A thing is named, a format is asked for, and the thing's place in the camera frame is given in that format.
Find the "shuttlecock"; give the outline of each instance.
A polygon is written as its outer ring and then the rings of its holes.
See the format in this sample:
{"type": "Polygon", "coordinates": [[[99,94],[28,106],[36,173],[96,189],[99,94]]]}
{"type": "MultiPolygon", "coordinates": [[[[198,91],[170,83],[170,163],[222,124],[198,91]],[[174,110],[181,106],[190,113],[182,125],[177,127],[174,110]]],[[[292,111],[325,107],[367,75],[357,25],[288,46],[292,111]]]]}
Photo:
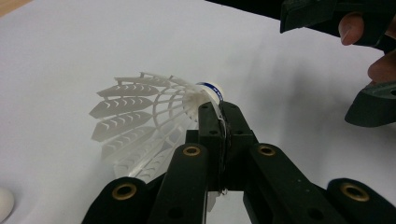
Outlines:
{"type": "Polygon", "coordinates": [[[186,131],[196,129],[198,107],[222,101],[219,87],[206,82],[149,73],[115,79],[118,85],[97,92],[104,101],[90,115],[101,120],[92,139],[105,142],[102,160],[114,165],[116,177],[148,183],[163,174],[186,131]]]}

